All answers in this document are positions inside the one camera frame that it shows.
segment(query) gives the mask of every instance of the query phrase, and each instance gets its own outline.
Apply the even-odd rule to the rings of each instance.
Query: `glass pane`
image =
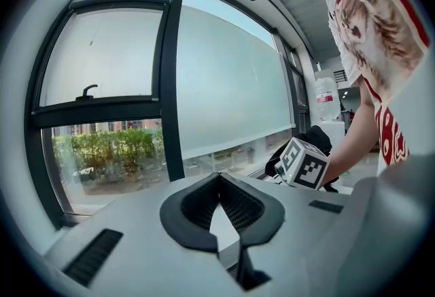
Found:
[[[307,132],[307,127],[305,125],[305,113],[300,113],[299,114],[299,127],[300,127],[300,132],[301,133],[306,133]]]
[[[255,20],[252,20],[246,14],[236,10],[223,1],[183,0],[183,5],[207,12],[213,16],[217,16],[218,18],[243,29],[258,39],[261,39],[265,44],[269,45],[274,50],[276,49],[271,33],[269,33],[264,27],[258,24]]]
[[[91,84],[94,98],[151,95],[162,11],[101,10],[72,16],[48,61],[40,105],[74,101]]]
[[[296,65],[296,68],[297,68],[300,72],[303,73],[303,71],[302,71],[302,65],[300,64],[300,60],[299,60],[299,57],[298,57],[298,55],[296,54],[296,52],[292,52],[292,56],[293,56],[293,61],[294,61],[294,64]]]
[[[50,172],[58,173],[75,213],[91,215],[125,193],[169,182],[160,120],[51,130],[56,170]]]
[[[297,74],[293,72],[294,86],[296,87],[296,96],[298,97],[298,105],[307,107],[307,98],[305,97],[305,87],[304,80]]]
[[[275,47],[223,17],[181,9],[177,110],[186,175],[221,170],[219,158],[222,167],[253,173],[269,158],[267,137],[292,127]]]
[[[295,68],[297,68],[300,72],[303,73],[302,65],[300,64],[300,60],[299,60],[298,55],[287,46],[286,42],[284,42],[284,48],[285,48],[285,52],[287,53],[287,58],[290,61],[290,63]]]
[[[217,171],[248,176],[264,168],[276,150],[291,138],[288,129],[226,150],[183,160],[184,174],[188,177]]]

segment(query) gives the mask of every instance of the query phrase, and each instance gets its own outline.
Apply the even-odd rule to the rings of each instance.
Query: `t-shirt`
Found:
[[[349,84],[362,75],[375,105],[378,173],[409,154],[433,152],[434,27],[419,0],[326,3]]]

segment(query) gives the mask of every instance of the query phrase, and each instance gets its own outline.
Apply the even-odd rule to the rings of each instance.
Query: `hedge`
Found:
[[[53,137],[52,145],[57,166],[62,173],[66,171],[72,174],[92,167],[96,175],[102,176],[107,173],[109,165],[118,164],[129,175],[133,175],[138,171],[141,161],[163,158],[161,128],[151,132],[129,128],[116,132],[98,131],[88,135]],[[68,163],[65,161],[71,158],[75,170],[67,171]]]

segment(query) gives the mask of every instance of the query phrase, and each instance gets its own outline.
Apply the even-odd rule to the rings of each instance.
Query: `window frame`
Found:
[[[160,118],[164,136],[164,153],[169,180],[184,177],[181,157],[176,94],[176,49],[178,27],[183,0],[70,0],[53,22],[39,49],[32,69],[26,96],[24,113],[24,138],[31,177],[39,199],[48,217],[59,229],[74,226],[84,216],[74,214],[60,183],[52,149],[52,128],[74,124],[142,120]],[[292,134],[298,131],[299,109],[294,86],[292,66],[283,47],[283,40],[276,28],[272,28],[259,15],[236,0],[221,0],[246,14],[271,33],[281,53],[286,86],[289,94],[289,110],[292,117]],[[40,93],[51,51],[63,27],[74,13],[103,10],[111,5],[118,7],[162,8],[158,37],[154,53],[151,96],[105,97],[89,101],[72,101],[45,107],[39,106]],[[264,178],[264,168],[250,175]]]
[[[285,51],[287,61],[291,65],[291,67],[290,67],[291,71],[293,71],[294,73],[299,75],[301,80],[302,80],[302,84],[303,84],[303,88],[304,88],[305,102],[307,103],[307,106],[305,107],[304,105],[298,104],[297,91],[295,92],[296,104],[297,104],[299,113],[303,113],[305,115],[305,127],[307,127],[307,126],[310,127],[311,126],[311,119],[310,119],[310,114],[309,114],[309,102],[308,102],[307,86],[305,85],[304,73],[302,71],[300,71],[299,68],[294,64],[295,59],[297,59],[297,61],[300,63],[299,55],[298,55],[296,49],[290,47],[290,45],[284,39],[283,39],[283,44],[285,44],[285,47],[283,47],[283,49]]]
[[[61,22],[57,25],[54,37],[50,40],[44,54],[42,61],[39,63],[39,71],[37,74],[37,81],[33,93],[33,106],[32,117],[35,124],[41,124],[41,128],[45,127],[44,122],[51,122],[56,118],[53,124],[68,125],[79,124],[80,122],[89,122],[89,114],[92,119],[97,122],[98,120],[115,120],[118,116],[125,116],[134,114],[134,111],[145,112],[145,118],[148,114],[155,116],[155,107],[153,105],[146,105],[146,103],[159,102],[160,95],[160,62],[161,62],[161,43],[163,41],[164,30],[166,28],[167,17],[169,13],[169,6],[171,0],[84,0],[80,2],[71,3],[67,12],[63,16]],[[41,89],[46,74],[48,61],[53,51],[62,30],[66,23],[74,14],[84,14],[88,12],[95,12],[108,9],[122,9],[122,8],[138,8],[144,10],[161,10],[162,17],[160,26],[157,32],[156,45],[154,48],[154,59],[152,69],[152,93],[151,95],[131,95],[125,97],[103,97],[90,99],[89,101],[69,101],[66,103],[59,103],[55,105],[48,105],[41,107],[39,105],[41,98]],[[107,111],[107,105],[113,104],[110,111]]]

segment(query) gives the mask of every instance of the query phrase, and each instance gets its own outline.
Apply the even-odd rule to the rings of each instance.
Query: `cat graphic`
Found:
[[[335,17],[346,50],[381,100],[388,101],[423,56],[399,9],[392,0],[337,0]]]

